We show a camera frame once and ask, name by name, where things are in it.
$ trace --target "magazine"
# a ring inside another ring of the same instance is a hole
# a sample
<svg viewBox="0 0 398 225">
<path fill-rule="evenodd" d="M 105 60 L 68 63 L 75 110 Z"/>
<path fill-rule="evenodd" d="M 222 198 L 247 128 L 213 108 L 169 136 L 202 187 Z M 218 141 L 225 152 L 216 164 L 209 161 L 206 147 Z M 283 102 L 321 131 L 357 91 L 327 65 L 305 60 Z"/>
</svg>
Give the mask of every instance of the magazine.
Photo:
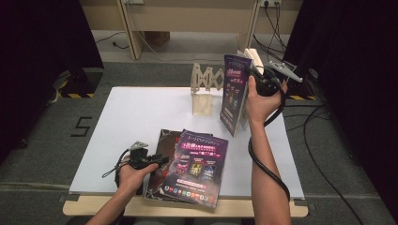
<svg viewBox="0 0 398 225">
<path fill-rule="evenodd" d="M 167 201 L 167 202 L 181 202 L 160 194 L 161 185 L 166 177 L 170 164 L 173 162 L 176 145 L 179 142 L 179 136 L 182 131 L 174 131 L 169 129 L 162 129 L 159 137 L 156 154 L 162 154 L 163 157 L 169 157 L 169 162 L 161 165 L 155 172 L 149 176 L 149 182 L 145 192 L 146 199 Z"/>
<path fill-rule="evenodd" d="M 161 194 L 215 208 L 227 146 L 227 140 L 184 129 Z"/>
<path fill-rule="evenodd" d="M 222 93 L 222 110 L 220 118 L 233 137 L 237 134 L 237 125 L 244 111 L 247 81 L 252 66 L 252 59 L 238 55 L 226 54 L 225 75 Z"/>
</svg>

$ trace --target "wooden table frame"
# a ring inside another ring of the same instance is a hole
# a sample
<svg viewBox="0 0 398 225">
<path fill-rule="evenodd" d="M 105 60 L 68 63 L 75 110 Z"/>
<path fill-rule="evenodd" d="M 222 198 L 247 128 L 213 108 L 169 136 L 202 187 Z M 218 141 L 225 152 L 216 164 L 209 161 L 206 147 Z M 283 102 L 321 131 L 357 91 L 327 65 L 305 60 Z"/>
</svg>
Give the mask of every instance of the wooden table frame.
<svg viewBox="0 0 398 225">
<path fill-rule="evenodd" d="M 67 216 L 93 216 L 108 202 L 111 196 L 80 196 L 78 201 L 66 201 L 64 214 Z M 252 200 L 219 199 L 217 208 L 210 209 L 201 205 L 159 202 L 144 197 L 133 197 L 126 206 L 126 217 L 160 217 L 160 218 L 253 218 Z M 303 218 L 308 215 L 308 207 L 290 202 L 292 218 Z"/>
<path fill-rule="evenodd" d="M 237 33 L 238 48 L 244 51 L 250 47 L 260 7 L 260 0 L 145 0 L 143 5 L 125 1 L 117 3 L 134 60 L 144 48 L 144 31 Z"/>
</svg>

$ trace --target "gray carpet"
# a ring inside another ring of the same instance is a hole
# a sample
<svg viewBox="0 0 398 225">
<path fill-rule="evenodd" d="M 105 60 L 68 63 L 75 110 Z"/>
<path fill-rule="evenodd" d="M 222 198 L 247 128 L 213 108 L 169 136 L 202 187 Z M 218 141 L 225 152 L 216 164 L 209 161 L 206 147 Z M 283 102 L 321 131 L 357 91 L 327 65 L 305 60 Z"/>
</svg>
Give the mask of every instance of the gray carpet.
<svg viewBox="0 0 398 225">
<path fill-rule="evenodd" d="M 102 108 L 113 86 L 189 86 L 191 64 L 105 63 L 102 79 L 92 98 L 60 98 L 50 105 L 27 137 L 27 147 L 13 150 L 0 167 L 1 224 L 67 224 L 62 213 L 68 193 Z M 222 66 L 214 66 L 217 71 Z M 327 108 L 307 125 L 306 148 L 302 124 L 322 101 L 288 100 L 286 129 L 298 174 L 310 207 L 294 224 L 359 224 L 347 204 L 326 182 L 310 158 L 346 197 L 365 224 L 395 224 L 364 170 L 350 157 L 344 137 Z M 75 128 L 79 119 L 80 126 Z"/>
</svg>

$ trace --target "hand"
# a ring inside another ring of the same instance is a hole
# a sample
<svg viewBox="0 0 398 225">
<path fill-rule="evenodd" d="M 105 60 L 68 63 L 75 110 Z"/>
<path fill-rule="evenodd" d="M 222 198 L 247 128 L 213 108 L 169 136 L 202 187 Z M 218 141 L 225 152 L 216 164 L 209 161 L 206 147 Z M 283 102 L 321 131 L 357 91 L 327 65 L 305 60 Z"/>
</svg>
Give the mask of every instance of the hand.
<svg viewBox="0 0 398 225">
<path fill-rule="evenodd" d="M 135 195 L 138 188 L 140 188 L 141 184 L 144 181 L 144 177 L 156 171 L 158 169 L 158 164 L 150 164 L 149 166 L 141 169 L 135 170 L 130 165 L 125 165 L 120 169 L 119 172 L 119 191 L 126 191 L 131 195 Z"/>
<path fill-rule="evenodd" d="M 281 105 L 281 93 L 277 92 L 271 97 L 262 97 L 257 93 L 255 79 L 249 77 L 249 95 L 246 102 L 246 114 L 252 124 L 264 124 L 264 121 Z M 282 89 L 286 93 L 287 85 L 283 81 Z"/>
</svg>

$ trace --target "black curtain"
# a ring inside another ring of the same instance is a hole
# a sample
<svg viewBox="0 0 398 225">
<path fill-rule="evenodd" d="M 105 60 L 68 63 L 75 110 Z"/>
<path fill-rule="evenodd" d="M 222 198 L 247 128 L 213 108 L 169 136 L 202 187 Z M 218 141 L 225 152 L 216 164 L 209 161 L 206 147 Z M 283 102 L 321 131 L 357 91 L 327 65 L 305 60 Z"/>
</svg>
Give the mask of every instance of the black curtain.
<svg viewBox="0 0 398 225">
<path fill-rule="evenodd" d="M 354 158 L 398 222 L 398 2 L 304 0 L 284 59 L 316 69 Z"/>
<path fill-rule="evenodd" d="M 0 163 L 35 124 L 59 75 L 103 68 L 78 0 L 0 2 Z"/>
</svg>

